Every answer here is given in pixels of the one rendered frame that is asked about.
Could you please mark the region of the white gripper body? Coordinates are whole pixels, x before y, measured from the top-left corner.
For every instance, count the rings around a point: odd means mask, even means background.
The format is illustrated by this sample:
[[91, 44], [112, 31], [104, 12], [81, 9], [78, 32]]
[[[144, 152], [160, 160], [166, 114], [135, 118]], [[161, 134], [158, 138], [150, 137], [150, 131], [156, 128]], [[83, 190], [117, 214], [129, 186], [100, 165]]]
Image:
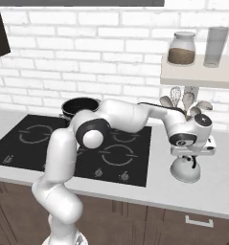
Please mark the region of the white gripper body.
[[216, 153], [216, 148], [214, 146], [204, 146], [201, 150], [192, 151], [188, 149], [186, 146], [171, 147], [171, 155], [173, 156], [212, 156]]

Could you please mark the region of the black cooking pot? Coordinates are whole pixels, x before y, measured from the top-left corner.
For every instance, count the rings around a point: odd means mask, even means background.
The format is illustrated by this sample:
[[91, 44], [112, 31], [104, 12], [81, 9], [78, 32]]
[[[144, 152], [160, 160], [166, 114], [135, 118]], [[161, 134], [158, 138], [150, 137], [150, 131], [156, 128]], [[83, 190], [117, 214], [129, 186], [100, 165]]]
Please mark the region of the black cooking pot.
[[88, 97], [79, 97], [67, 100], [62, 106], [60, 114], [66, 120], [71, 120], [81, 110], [96, 111], [99, 107], [100, 100]]

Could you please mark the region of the brown cupboard door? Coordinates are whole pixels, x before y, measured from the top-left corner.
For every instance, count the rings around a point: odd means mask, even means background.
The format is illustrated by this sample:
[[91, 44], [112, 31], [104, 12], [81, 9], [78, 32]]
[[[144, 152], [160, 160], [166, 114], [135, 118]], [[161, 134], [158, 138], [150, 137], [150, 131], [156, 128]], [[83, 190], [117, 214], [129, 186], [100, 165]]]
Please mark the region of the brown cupboard door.
[[83, 213], [77, 225], [89, 245], [144, 245], [145, 206], [80, 195]]
[[31, 186], [0, 181], [0, 221], [11, 245], [42, 245], [50, 234], [47, 219]]

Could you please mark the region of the beige wall shelf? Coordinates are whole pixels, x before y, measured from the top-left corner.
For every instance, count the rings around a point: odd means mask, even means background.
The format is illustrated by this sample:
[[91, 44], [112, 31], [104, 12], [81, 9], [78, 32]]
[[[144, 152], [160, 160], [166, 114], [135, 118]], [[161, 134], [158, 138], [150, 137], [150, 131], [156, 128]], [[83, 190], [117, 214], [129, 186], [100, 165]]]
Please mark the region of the beige wall shelf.
[[223, 56], [217, 68], [207, 68], [203, 61], [204, 56], [197, 56], [193, 65], [176, 66], [163, 56], [160, 83], [229, 89], [229, 56]]

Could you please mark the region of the black hob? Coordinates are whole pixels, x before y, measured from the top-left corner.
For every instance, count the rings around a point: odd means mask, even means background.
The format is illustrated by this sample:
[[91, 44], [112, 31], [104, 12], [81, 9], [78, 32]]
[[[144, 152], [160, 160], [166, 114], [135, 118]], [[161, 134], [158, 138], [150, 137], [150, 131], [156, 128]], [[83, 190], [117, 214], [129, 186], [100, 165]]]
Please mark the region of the black hob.
[[[63, 118], [28, 115], [0, 140], [0, 166], [45, 169], [46, 151], [54, 130], [67, 125]], [[147, 185], [151, 128], [137, 133], [113, 129], [97, 149], [78, 149], [76, 177]]]

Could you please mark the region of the wooden spoon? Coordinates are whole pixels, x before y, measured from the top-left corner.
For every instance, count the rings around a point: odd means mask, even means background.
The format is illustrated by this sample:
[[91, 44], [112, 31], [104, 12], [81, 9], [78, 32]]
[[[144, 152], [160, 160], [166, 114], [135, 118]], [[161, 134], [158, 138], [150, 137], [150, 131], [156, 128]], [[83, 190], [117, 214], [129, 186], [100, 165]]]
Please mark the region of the wooden spoon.
[[196, 106], [193, 106], [193, 107], [190, 109], [190, 115], [191, 115], [192, 117], [194, 117], [195, 115], [200, 114], [200, 113], [201, 113], [201, 110], [200, 110], [198, 107], [196, 107]]
[[213, 105], [205, 100], [201, 100], [196, 104], [196, 107], [203, 109], [203, 110], [212, 110], [213, 109]]
[[163, 96], [159, 99], [162, 106], [173, 107], [172, 100], [168, 96]]

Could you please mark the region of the brown drawer front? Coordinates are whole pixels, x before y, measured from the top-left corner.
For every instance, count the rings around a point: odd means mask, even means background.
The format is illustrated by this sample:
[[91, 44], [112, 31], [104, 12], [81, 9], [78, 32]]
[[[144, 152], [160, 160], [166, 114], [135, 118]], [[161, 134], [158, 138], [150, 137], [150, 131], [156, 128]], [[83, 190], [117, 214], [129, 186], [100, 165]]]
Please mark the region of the brown drawer front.
[[[185, 223], [214, 221], [214, 228]], [[144, 245], [229, 245], [229, 219], [148, 207]]]

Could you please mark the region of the tall grey glass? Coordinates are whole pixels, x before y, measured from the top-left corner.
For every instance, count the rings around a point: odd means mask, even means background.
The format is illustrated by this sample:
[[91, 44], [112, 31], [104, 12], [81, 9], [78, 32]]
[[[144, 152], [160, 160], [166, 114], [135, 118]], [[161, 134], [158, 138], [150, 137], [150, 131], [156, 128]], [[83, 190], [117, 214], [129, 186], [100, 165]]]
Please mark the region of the tall grey glass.
[[223, 49], [229, 35], [228, 27], [210, 27], [203, 65], [208, 68], [219, 66]]

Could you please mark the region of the metal whisk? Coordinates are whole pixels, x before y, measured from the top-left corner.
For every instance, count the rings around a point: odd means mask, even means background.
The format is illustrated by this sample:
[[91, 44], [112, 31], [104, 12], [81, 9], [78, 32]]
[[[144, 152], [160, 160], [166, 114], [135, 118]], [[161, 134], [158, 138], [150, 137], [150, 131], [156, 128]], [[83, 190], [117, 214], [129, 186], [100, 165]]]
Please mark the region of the metal whisk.
[[173, 106], [176, 107], [181, 99], [181, 89], [178, 86], [174, 86], [170, 91], [170, 97]]

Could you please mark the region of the glass jar with brown contents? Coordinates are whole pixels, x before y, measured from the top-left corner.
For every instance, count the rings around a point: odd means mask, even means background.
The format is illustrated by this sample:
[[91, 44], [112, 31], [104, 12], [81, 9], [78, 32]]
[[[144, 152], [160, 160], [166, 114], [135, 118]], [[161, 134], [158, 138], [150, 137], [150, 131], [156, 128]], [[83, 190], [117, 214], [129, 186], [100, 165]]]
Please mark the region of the glass jar with brown contents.
[[192, 65], [195, 61], [195, 33], [175, 32], [168, 51], [168, 62], [173, 65]]

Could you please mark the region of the grey range hood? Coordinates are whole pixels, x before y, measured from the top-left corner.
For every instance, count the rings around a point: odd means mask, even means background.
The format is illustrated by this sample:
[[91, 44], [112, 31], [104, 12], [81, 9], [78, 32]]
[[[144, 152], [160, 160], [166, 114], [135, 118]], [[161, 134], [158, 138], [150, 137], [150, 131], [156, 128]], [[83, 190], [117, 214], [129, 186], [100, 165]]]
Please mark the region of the grey range hood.
[[0, 7], [164, 7], [165, 0], [0, 0]]

